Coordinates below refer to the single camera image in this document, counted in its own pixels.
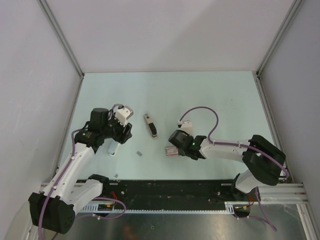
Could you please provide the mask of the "blue white staple remover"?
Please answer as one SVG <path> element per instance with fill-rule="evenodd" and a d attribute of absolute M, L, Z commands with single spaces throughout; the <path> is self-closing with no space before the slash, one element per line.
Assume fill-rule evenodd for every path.
<path fill-rule="evenodd" d="M 120 145 L 121 144 L 119 142 L 113 140 L 108 148 L 108 154 L 114 157 L 117 154 Z"/>

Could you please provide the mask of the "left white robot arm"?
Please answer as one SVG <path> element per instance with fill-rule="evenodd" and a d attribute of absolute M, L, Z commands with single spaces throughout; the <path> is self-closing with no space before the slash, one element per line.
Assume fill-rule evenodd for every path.
<path fill-rule="evenodd" d="M 128 120 L 134 112 L 128 106 L 117 107 L 91 111 L 85 125 L 71 133 L 72 149 L 58 172 L 41 192 L 33 192 L 28 198 L 31 221 L 39 231 L 66 234 L 85 205 L 96 197 L 105 200 L 110 196 L 111 188 L 105 184 L 108 178 L 101 175 L 87 179 L 78 189 L 74 186 L 105 140 L 123 145 L 132 137 L 132 124 Z"/>

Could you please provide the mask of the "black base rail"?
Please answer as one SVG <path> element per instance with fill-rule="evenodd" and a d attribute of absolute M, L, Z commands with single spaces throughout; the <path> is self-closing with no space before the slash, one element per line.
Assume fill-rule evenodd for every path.
<path fill-rule="evenodd" d="M 255 190 L 241 193 L 227 180 L 109 180 L 101 197 L 117 197 L 128 211 L 219 211 L 227 202 L 248 205 Z"/>

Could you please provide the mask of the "aluminium frame rail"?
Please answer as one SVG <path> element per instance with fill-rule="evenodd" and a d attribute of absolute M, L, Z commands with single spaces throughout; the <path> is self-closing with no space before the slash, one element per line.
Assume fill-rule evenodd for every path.
<path fill-rule="evenodd" d="M 276 186 L 260 186 L 254 190 L 259 195 L 256 201 L 249 199 L 249 204 L 236 204 L 235 202 L 225 203 L 225 210 L 212 211 L 129 211 L 126 205 L 114 197 L 102 197 L 102 200 L 91 200 L 80 210 L 79 213 L 95 214 L 120 214 L 126 209 L 128 214 L 237 214 L 241 217 L 249 215 L 254 207 L 259 205 L 284 205 L 290 207 L 293 205 L 303 205 L 309 202 L 306 191 L 302 184 L 278 184 Z"/>

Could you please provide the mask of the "red white staple box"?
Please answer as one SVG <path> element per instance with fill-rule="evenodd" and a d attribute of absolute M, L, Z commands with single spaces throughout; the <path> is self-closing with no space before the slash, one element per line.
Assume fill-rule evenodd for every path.
<path fill-rule="evenodd" d="M 181 151 L 175 147 L 175 146 L 170 146 L 165 148 L 165 155 L 167 157 L 173 157 L 173 156 L 183 156 Z"/>

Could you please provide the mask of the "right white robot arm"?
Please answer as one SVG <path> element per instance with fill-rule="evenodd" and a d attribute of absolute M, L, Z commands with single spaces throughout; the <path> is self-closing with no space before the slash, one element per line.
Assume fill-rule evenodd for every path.
<path fill-rule="evenodd" d="M 218 158 L 244 163 L 247 170 L 236 175 L 228 193 L 237 201 L 243 201 L 257 187 L 276 186 L 282 172 L 289 176 L 284 167 L 286 155 L 261 135 L 247 141 L 223 142 L 177 129 L 168 141 L 180 156 L 193 160 Z"/>

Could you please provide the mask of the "beige black stapler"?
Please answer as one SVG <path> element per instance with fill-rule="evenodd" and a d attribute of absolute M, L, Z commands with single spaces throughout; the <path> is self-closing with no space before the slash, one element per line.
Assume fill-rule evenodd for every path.
<path fill-rule="evenodd" d="M 158 131 L 157 131 L 157 128 L 155 126 L 153 119 L 147 113 L 144 114 L 143 117 L 144 117 L 144 120 L 145 120 L 146 125 L 148 127 L 151 138 L 157 139 L 158 138 Z"/>

